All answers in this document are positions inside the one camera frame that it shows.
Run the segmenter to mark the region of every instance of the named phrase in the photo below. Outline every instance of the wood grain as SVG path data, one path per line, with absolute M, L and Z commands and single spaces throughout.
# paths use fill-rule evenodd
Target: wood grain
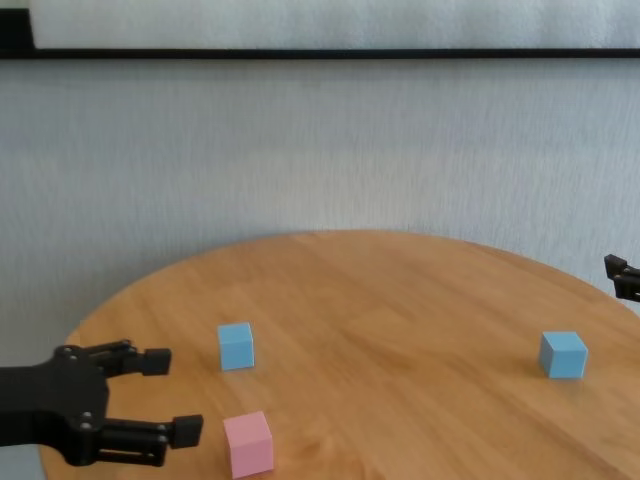
M 250 321 L 254 369 L 222 373 L 216 327 Z M 582 381 L 544 377 L 545 330 L 590 349 Z M 50 480 L 230 478 L 222 420 L 264 410 L 273 480 L 640 478 L 640 323 L 605 293 L 475 244 L 390 232 L 267 238 L 190 258 L 122 291 L 71 335 L 169 347 L 167 377 L 113 379 L 109 415 L 202 413 L 165 467 Z

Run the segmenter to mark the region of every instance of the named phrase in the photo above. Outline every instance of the blue cube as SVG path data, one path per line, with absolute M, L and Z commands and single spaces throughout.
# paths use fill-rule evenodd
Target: blue cube
M 544 332 L 538 362 L 549 378 L 582 378 L 589 350 L 576 332 Z
M 248 323 L 233 323 L 218 327 L 220 366 L 222 370 L 253 367 L 253 336 Z

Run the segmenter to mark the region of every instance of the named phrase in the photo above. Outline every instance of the white panel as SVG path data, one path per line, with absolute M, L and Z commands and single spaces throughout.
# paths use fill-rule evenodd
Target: white panel
M 31 0 L 31 12 L 40 48 L 607 48 L 640 46 L 638 3 Z

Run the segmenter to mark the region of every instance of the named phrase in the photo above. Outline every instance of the cube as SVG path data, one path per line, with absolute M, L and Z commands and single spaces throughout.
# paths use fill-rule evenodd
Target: cube
M 223 423 L 233 478 L 273 470 L 273 438 L 263 412 L 228 418 Z
M 549 378 L 582 378 L 589 350 L 576 332 L 544 332 L 538 362 Z
M 253 367 L 253 336 L 248 323 L 234 323 L 218 327 L 220 366 L 222 370 Z

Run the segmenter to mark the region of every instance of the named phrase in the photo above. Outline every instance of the round wooden table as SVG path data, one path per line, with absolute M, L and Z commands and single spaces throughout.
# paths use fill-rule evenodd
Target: round wooden table
M 216 327 L 240 321 L 256 367 L 223 373 Z M 544 376 L 546 330 L 582 337 L 583 380 Z M 109 416 L 202 413 L 201 444 L 162 468 L 72 468 L 43 447 L 50 480 L 230 478 L 222 420 L 258 410 L 276 469 L 256 479 L 640 478 L 638 318 L 507 252 L 387 232 L 242 243 L 131 285 L 68 341 L 121 338 L 171 348 L 173 364 L 110 380 Z

